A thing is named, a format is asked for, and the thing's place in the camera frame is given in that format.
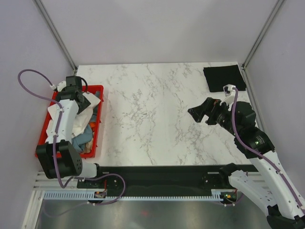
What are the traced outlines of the white t-shirt red print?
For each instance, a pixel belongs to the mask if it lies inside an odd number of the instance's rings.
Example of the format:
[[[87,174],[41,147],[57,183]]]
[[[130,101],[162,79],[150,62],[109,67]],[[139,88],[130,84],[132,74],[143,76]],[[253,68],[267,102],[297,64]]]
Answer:
[[[93,95],[93,93],[85,92],[84,96],[89,100],[91,103],[84,111],[82,111],[80,114],[77,114],[74,122],[73,122],[73,129],[72,129],[72,138],[77,137],[80,134],[84,133],[84,130],[86,126],[89,124],[90,119],[93,115],[93,109],[97,107],[97,105],[100,103],[100,91],[96,91],[96,93]],[[51,105],[48,107],[48,113],[51,116],[51,120],[48,123],[46,134],[47,136],[51,135],[53,121],[55,119],[56,115],[56,104]]]

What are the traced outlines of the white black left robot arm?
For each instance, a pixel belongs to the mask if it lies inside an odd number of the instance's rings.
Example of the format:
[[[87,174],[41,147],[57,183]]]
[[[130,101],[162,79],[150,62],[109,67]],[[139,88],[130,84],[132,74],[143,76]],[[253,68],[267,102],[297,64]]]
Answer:
[[[101,187],[105,177],[97,172],[97,165],[87,163],[81,158],[81,151],[72,141],[82,134],[84,139],[92,140],[89,125],[94,108],[100,99],[82,89],[85,81],[79,76],[66,77],[51,109],[54,117],[48,130],[45,143],[36,147],[36,155],[48,179],[64,177],[88,178],[93,187]]]

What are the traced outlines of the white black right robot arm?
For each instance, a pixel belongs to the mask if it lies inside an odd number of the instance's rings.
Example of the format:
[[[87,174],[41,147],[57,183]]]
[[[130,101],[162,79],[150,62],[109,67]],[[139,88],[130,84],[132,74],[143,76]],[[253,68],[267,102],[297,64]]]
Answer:
[[[220,169],[218,182],[222,187],[241,191],[265,214],[273,229],[305,227],[305,200],[286,176],[270,138],[256,127],[256,114],[249,103],[238,101],[229,106],[208,97],[188,113],[197,123],[207,116],[207,125],[219,125],[231,133],[237,149],[258,170],[269,189],[252,181],[234,163]]]

